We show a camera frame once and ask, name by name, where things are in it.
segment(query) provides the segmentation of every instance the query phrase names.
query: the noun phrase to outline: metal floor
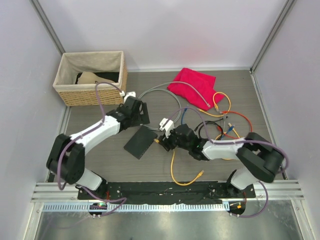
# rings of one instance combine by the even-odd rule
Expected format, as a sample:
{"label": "metal floor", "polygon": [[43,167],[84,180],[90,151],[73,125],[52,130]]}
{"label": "metal floor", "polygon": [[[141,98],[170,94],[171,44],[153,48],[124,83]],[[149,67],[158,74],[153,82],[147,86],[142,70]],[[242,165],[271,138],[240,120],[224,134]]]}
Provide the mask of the metal floor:
{"label": "metal floor", "polygon": [[[256,91],[248,70],[204,71],[208,75],[216,76],[214,89],[226,93],[231,99],[231,110],[246,115],[253,124],[253,131],[270,140],[268,129],[256,95]],[[178,72],[130,72],[127,80],[127,91],[135,91],[139,96],[145,90],[166,82],[172,82]],[[181,105],[188,102],[179,97]],[[178,109],[173,97],[165,92],[156,91],[145,95],[143,100],[147,103],[151,125],[156,127],[163,118],[168,118]],[[105,111],[115,109],[115,105],[105,106]],[[228,101],[223,99],[219,103],[221,110],[228,110]],[[205,120],[216,120],[216,117],[201,113]],[[70,119],[66,134],[77,133],[101,119],[98,106],[77,106],[71,108]],[[184,122],[195,128],[201,119],[197,114],[188,110]],[[245,119],[235,114],[229,114],[226,125],[235,125],[240,136],[245,136],[249,125]],[[218,135],[218,130],[212,125],[208,126],[212,138]],[[135,134],[138,127],[129,128],[112,136],[92,149],[86,156],[85,165],[107,181],[112,182],[149,182],[171,181],[170,161],[172,152],[165,151],[160,145],[152,144],[140,160],[134,158],[124,150],[124,145]],[[212,161],[197,161],[189,156],[183,149],[176,150],[174,160],[174,174],[178,181],[192,180],[198,172],[204,170],[202,181],[226,181],[231,172],[242,164],[237,160],[216,159]]]}
{"label": "metal floor", "polygon": [[[263,206],[247,203],[245,214]],[[291,201],[270,201],[254,218],[239,219],[225,211],[128,212],[88,218],[86,212],[42,213],[36,240],[303,240]]]}

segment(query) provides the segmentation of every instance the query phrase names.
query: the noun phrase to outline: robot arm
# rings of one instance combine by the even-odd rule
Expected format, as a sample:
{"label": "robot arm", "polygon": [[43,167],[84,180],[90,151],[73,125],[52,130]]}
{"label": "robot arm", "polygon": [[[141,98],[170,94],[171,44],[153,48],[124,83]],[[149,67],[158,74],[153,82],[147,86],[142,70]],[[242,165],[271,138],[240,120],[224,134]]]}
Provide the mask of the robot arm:
{"label": "robot arm", "polygon": [[[106,113],[102,126],[78,139],[67,150],[61,164],[61,178],[68,184],[84,186],[94,191],[97,196],[104,196],[107,181],[85,168],[85,156],[92,148],[105,139],[127,128],[150,123],[147,104],[134,95],[128,93],[124,97],[124,104],[120,104],[116,109]],[[101,124],[101,121],[70,136],[65,134],[58,135],[52,146],[46,167],[57,174],[58,160],[65,146],[99,124]]]}
{"label": "robot arm", "polygon": [[[284,156],[270,146],[262,144],[214,144],[211,141],[199,138],[187,124],[173,127],[170,120],[167,124],[164,118],[160,123],[160,129],[165,134],[159,137],[159,144],[167,151],[174,148],[182,148],[197,160],[236,159],[240,160],[244,167],[233,171],[227,180],[227,191],[235,196],[247,186],[263,181],[272,183],[278,172]],[[219,143],[234,143],[241,140],[257,140],[267,142],[257,133],[250,132],[245,138],[236,140],[223,140]]]}

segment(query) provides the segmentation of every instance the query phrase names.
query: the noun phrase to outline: beige cloth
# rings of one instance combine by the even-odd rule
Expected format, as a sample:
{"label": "beige cloth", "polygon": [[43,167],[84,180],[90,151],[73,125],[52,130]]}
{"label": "beige cloth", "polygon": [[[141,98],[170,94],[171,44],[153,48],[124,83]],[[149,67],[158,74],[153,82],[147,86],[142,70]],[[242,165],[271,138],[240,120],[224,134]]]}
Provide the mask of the beige cloth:
{"label": "beige cloth", "polygon": [[115,82],[109,79],[105,79],[95,75],[93,72],[84,71],[81,76],[78,78],[77,84],[96,84],[96,83],[111,83],[114,84]]}

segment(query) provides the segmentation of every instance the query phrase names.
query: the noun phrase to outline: pink towel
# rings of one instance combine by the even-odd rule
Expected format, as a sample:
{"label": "pink towel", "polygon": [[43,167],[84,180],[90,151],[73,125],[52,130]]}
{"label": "pink towel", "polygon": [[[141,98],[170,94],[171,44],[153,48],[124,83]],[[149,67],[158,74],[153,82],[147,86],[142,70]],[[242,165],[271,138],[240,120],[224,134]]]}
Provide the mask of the pink towel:
{"label": "pink towel", "polygon": [[[171,83],[167,88],[172,93],[179,95],[192,105],[202,109],[209,110],[214,107],[213,95],[216,93],[214,85],[216,81],[215,76],[209,76],[189,68],[183,68],[173,80],[179,82],[185,82],[192,85],[198,92],[204,97],[204,99],[210,104],[210,107],[204,102],[204,100],[196,93],[194,89],[183,83]],[[224,95],[217,94],[214,97],[215,103],[220,102],[224,98]]]}

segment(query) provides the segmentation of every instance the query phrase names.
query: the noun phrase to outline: cable connector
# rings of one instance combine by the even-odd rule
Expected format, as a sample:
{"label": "cable connector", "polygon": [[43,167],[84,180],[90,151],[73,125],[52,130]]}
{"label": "cable connector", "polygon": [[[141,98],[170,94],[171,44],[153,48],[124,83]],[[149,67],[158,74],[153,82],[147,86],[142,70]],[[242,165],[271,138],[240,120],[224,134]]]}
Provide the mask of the cable connector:
{"label": "cable connector", "polygon": [[174,121],[172,121],[172,120],[169,120],[168,122],[167,121],[168,121],[168,119],[164,118],[161,120],[161,122],[159,124],[159,126],[160,126],[159,130],[165,131],[166,138],[168,138],[170,136],[170,134],[171,134],[170,131],[175,128]]}
{"label": "cable connector", "polygon": [[201,172],[199,172],[199,174],[196,176],[196,178],[200,178],[203,174],[204,174],[204,170],[202,170]]}
{"label": "cable connector", "polygon": [[120,91],[119,94],[121,97],[124,97],[126,95],[125,91]]}
{"label": "cable connector", "polygon": [[217,112],[220,112],[220,111],[219,111],[219,107],[218,107],[217,104],[214,104],[214,108],[215,108],[215,110],[216,110]]}
{"label": "cable connector", "polygon": [[231,123],[228,123],[228,125],[229,125],[229,129],[228,131],[226,131],[226,134],[230,133],[235,127],[234,125],[231,125]]}
{"label": "cable connector", "polygon": [[237,133],[236,129],[235,129],[235,125],[232,125],[230,122],[228,123],[228,125],[231,127],[232,126],[232,131],[235,133],[235,135],[240,138],[239,134]]}

